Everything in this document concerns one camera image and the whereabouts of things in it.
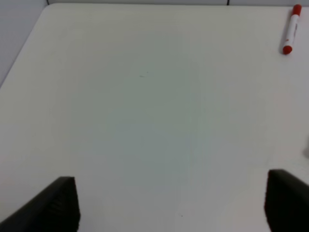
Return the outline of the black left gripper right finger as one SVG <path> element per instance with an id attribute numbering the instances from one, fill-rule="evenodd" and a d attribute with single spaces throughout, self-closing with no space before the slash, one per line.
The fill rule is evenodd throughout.
<path id="1" fill-rule="evenodd" d="M 308 184 L 285 170 L 269 170 L 264 211 L 272 232 L 307 232 Z"/>

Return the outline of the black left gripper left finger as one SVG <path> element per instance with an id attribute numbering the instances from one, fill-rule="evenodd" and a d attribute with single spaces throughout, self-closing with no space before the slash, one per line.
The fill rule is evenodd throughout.
<path id="1" fill-rule="evenodd" d="M 0 223 L 2 232 L 76 232 L 80 208 L 75 178 L 62 176 Z"/>

